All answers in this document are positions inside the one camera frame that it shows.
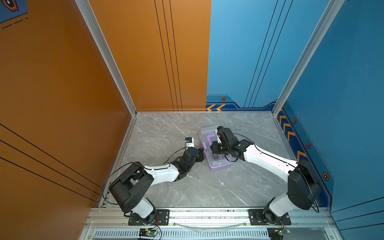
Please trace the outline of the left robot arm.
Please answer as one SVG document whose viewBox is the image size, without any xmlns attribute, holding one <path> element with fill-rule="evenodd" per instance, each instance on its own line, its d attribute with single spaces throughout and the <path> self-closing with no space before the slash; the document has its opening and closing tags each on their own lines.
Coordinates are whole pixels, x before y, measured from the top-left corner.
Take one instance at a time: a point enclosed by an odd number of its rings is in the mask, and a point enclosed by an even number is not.
<svg viewBox="0 0 384 240">
<path fill-rule="evenodd" d="M 149 167 L 135 162 L 110 184 L 109 191 L 124 214 L 137 214 L 150 224 L 157 218 L 157 209 L 145 198 L 149 188 L 183 179 L 195 163 L 204 159 L 204 149 L 187 147 L 182 156 L 163 166 Z"/>
</svg>

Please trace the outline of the purple toolbox base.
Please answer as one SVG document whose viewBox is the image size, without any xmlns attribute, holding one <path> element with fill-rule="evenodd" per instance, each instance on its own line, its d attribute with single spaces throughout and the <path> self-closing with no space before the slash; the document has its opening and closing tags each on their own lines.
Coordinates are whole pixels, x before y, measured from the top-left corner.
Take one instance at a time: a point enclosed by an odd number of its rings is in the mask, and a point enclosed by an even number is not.
<svg viewBox="0 0 384 240">
<path fill-rule="evenodd" d="M 230 168 L 232 165 L 233 165 L 232 163 L 227 163 L 227 164 L 221 164 L 221 165 L 213 166 L 210 162 L 208 162 L 209 169 L 210 169 L 212 172 L 216 172 L 216 171 L 219 171 L 219 170 L 228 169 L 228 168 Z"/>
</svg>

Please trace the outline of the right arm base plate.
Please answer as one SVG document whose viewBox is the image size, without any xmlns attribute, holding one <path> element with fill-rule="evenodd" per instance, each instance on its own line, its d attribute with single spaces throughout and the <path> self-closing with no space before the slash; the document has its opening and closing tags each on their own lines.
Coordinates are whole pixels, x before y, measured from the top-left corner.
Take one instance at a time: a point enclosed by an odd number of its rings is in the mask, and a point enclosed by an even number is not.
<svg viewBox="0 0 384 240">
<path fill-rule="evenodd" d="M 265 211 L 264 209 L 249 209 L 248 215 L 252 226 L 277 226 L 281 224 L 290 226 L 292 224 L 288 213 L 277 217 L 272 212 Z"/>
</svg>

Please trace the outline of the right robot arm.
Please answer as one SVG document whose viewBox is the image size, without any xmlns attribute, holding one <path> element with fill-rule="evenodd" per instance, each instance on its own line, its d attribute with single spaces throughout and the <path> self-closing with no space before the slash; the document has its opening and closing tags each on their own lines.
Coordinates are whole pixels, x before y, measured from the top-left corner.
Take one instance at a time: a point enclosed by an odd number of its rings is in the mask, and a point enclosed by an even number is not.
<svg viewBox="0 0 384 240">
<path fill-rule="evenodd" d="M 215 133 L 217 140 L 210 146 L 214 154 L 230 155 L 235 160 L 258 165 L 287 183 L 287 192 L 272 198 L 264 207 L 262 212 L 264 223 L 278 224 L 283 221 L 285 214 L 295 209 L 319 211 L 317 198 L 323 188 L 317 172 L 309 162 L 282 158 L 263 150 L 247 139 L 239 141 L 229 128 L 219 126 Z"/>
</svg>

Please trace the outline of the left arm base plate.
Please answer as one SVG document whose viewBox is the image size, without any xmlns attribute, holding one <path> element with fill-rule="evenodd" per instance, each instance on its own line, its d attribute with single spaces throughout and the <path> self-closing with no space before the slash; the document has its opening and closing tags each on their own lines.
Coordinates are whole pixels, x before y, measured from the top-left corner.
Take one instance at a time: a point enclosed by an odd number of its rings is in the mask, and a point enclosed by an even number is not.
<svg viewBox="0 0 384 240">
<path fill-rule="evenodd" d="M 156 209 L 146 218 L 141 218 L 137 213 L 130 212 L 129 226 L 167 226 L 169 224 L 170 210 Z"/>
</svg>

